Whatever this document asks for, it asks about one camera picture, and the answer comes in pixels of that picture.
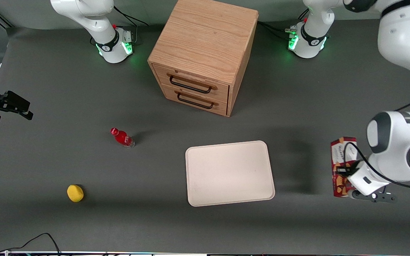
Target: beige tray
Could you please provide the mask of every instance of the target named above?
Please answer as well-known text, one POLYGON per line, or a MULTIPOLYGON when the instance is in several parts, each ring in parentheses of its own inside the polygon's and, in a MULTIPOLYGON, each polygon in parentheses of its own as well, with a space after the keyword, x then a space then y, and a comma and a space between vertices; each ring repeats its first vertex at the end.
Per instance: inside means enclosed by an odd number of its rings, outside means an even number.
POLYGON ((186 151, 186 178, 188 201, 195 207, 275 196, 268 148, 263 141, 191 147, 186 151))

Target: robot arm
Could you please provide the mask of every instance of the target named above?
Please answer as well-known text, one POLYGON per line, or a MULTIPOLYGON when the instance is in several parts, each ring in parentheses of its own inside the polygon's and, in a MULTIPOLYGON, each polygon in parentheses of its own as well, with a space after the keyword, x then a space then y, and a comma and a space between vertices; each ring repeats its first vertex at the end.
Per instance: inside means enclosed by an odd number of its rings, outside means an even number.
POLYGON ((390 182, 410 181, 410 112, 381 112, 367 127, 373 152, 368 162, 360 162, 348 177, 365 196, 390 182))
POLYGON ((120 63, 132 54, 129 31, 114 28, 105 16, 113 0, 50 0, 55 11, 82 25, 96 41, 99 54, 109 63, 120 63))
POLYGON ((291 26, 289 50, 301 58, 313 58, 324 48, 326 34, 335 21, 332 8, 343 6, 343 0, 303 0, 310 13, 307 22, 291 26))
MULTIPOLYGON (((379 52, 388 61, 410 70, 410 0, 303 2, 311 13, 306 23, 296 25, 294 29, 298 28, 300 33, 296 31, 295 43, 289 45, 289 50, 298 56, 312 58, 322 49, 323 36, 335 19, 330 8, 344 6, 347 10, 361 12, 373 7, 382 13, 379 52)), ((373 152, 368 162, 360 162, 348 173, 349 181, 360 193, 367 196, 389 183, 410 181, 410 112, 377 114, 369 122, 367 139, 373 152)))

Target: yellow sponge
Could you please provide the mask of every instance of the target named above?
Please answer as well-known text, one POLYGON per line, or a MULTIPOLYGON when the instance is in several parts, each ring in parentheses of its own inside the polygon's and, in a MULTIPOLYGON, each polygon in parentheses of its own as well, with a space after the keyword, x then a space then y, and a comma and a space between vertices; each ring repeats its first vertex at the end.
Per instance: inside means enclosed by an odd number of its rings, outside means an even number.
POLYGON ((67 188, 67 196, 72 202, 78 203, 83 199, 83 190, 78 185, 70 185, 67 188))

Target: red snack box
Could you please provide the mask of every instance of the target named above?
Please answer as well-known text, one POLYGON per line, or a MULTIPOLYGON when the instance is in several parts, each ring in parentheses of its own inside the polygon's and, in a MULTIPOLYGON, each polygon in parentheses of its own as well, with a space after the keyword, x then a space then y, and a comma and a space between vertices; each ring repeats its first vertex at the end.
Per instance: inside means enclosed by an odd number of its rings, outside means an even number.
MULTIPOLYGON (((349 142, 357 144, 357 138, 341 137, 330 143, 330 151, 332 156, 332 181, 333 181, 333 196, 348 197, 348 191, 354 190, 354 186, 346 177, 338 175, 336 168, 344 166, 343 150, 349 142)), ((346 148, 346 166, 350 167, 357 160, 357 151, 351 145, 346 148)))

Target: plastic bottle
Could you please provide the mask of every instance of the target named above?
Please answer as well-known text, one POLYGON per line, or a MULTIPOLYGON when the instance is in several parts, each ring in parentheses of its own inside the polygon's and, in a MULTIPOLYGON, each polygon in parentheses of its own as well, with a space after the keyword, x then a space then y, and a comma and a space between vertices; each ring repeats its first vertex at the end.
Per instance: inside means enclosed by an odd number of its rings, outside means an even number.
POLYGON ((124 147, 131 149, 135 146, 135 141, 127 135, 124 131, 119 131, 116 128, 112 128, 110 130, 113 136, 115 136, 115 140, 118 141, 119 144, 122 144, 124 147))

